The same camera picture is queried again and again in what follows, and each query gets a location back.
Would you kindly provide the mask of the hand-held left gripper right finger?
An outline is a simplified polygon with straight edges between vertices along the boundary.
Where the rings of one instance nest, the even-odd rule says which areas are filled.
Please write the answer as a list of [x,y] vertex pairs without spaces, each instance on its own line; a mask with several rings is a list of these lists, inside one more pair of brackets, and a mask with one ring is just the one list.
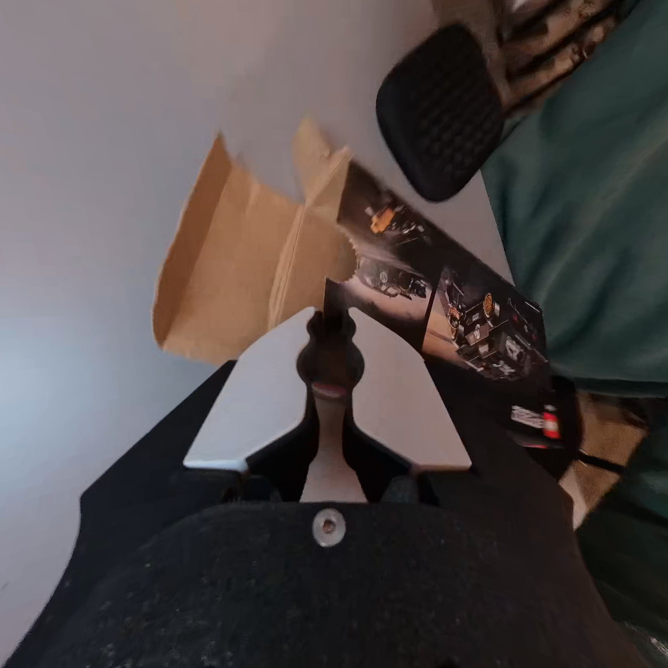
[[469,470],[472,461],[422,356],[355,307],[351,342],[363,372],[352,391],[353,424],[411,470]]

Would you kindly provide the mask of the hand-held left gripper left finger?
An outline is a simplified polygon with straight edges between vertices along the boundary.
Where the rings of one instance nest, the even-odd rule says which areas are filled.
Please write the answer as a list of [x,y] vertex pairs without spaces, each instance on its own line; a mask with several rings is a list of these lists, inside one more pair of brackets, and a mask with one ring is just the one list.
[[239,356],[183,459],[186,469],[249,472],[255,455],[302,423],[307,385],[297,363],[315,313],[302,309]]

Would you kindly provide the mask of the black lego set box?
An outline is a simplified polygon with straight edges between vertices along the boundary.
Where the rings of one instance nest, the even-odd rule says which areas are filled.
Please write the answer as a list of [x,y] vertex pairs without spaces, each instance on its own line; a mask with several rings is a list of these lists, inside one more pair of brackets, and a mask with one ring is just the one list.
[[159,272],[152,331],[174,355],[237,358],[306,307],[355,307],[429,360],[476,374],[534,450],[575,453],[575,390],[550,370],[542,312],[355,162],[310,119],[292,140],[298,202],[213,139]]

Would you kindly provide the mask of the person's green garment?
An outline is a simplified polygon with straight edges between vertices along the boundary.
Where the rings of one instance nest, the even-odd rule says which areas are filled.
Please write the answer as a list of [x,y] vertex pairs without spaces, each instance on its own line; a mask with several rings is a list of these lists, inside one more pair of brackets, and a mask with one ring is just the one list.
[[622,634],[667,666],[667,2],[622,22],[483,168],[557,374],[639,399],[647,436],[577,530]]

